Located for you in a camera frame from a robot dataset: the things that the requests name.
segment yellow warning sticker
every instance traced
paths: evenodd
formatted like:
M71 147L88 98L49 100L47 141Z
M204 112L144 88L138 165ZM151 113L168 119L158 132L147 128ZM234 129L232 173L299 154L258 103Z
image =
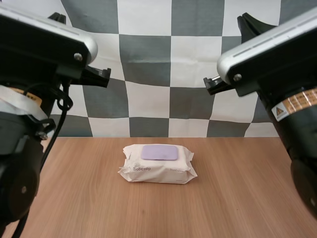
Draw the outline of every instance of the yellow warning sticker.
M272 108L277 121L302 109L317 105L317 88L295 94Z
M18 89L18 88L11 88L13 91L17 92L17 93L20 93L20 94L23 94L24 91L21 90L21 89ZM32 93L27 93L26 96L29 98L29 99L32 99L34 102L36 102L39 106L42 104L42 99L39 98L38 96L35 96L34 94Z

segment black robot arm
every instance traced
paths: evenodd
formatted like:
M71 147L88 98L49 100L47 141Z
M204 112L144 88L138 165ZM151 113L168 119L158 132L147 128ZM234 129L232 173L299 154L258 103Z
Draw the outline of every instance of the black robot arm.
M317 28L314 19L316 16L302 23L311 21L312 30L233 66L228 72L230 84L220 76L205 78L204 82L211 95L230 89L235 89L239 96L257 92L292 160L291 173L298 194L317 217ZM242 43L275 27L247 13L238 17L238 25Z
M41 169L73 105L69 86L107 87L111 70L88 66L97 53L93 39L59 24L65 24L64 15L51 15L43 23L55 27L48 31L33 24L32 16L14 19L7 6L0 7L8 14L0 12L0 237L9 223L20 220L12 236L18 238ZM62 110L57 126L49 118L56 100ZM41 141L54 129L43 152Z

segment white tape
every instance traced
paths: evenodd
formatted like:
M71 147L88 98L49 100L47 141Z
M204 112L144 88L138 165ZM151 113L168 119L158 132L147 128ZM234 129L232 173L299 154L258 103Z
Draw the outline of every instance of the white tape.
M0 112L16 115L32 115L37 120L47 119L39 105L32 99L0 85Z

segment checkered backdrop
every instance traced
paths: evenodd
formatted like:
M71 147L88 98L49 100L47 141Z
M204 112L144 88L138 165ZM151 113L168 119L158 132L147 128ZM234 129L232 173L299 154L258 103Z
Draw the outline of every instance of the checkered backdrop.
M256 93L210 96L204 77L241 42L237 17L278 25L316 0L3 0L41 16L59 12L88 31L111 68L108 88L70 88L74 101L60 136L277 136ZM52 118L59 120L55 105Z

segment white square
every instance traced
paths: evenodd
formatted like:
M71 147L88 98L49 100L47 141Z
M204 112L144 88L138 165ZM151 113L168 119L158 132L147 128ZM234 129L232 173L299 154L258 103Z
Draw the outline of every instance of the white square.
M251 123L244 137L278 137L273 123Z
M125 82L129 117L169 118L169 87Z
M246 12L259 21L276 26L280 9L280 0L225 0L222 35L241 36L237 17Z
M73 101L73 107L67 112L68 115L87 117L86 103L84 98L83 86L81 85L71 85L69 87L69 97ZM61 110L57 106L57 101L55 101L52 113L60 115Z
M168 137L207 137L209 120L169 119Z
M117 0L119 34L170 36L172 0Z
M89 118L93 137L130 137L129 118Z
M253 120L257 99L256 93L238 97L234 89L217 93L210 119L250 123Z
M98 69L111 68L111 78L124 80L120 60L119 34L90 33L98 44L96 59L90 64Z
M170 86L204 88L203 78L218 75L220 55L221 37L172 36Z

